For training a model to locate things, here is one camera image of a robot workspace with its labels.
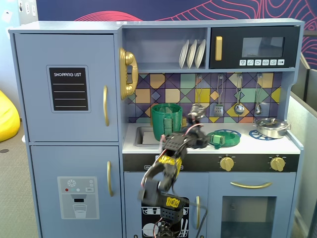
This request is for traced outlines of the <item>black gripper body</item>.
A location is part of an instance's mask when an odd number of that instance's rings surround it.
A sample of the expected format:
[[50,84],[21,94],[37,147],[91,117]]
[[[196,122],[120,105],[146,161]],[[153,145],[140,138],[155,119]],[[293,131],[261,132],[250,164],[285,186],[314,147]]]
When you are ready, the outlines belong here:
[[200,122],[200,119],[196,118],[194,115],[188,115],[187,122],[188,126],[185,131],[185,146],[193,149],[207,147],[209,136],[202,131],[204,124]]

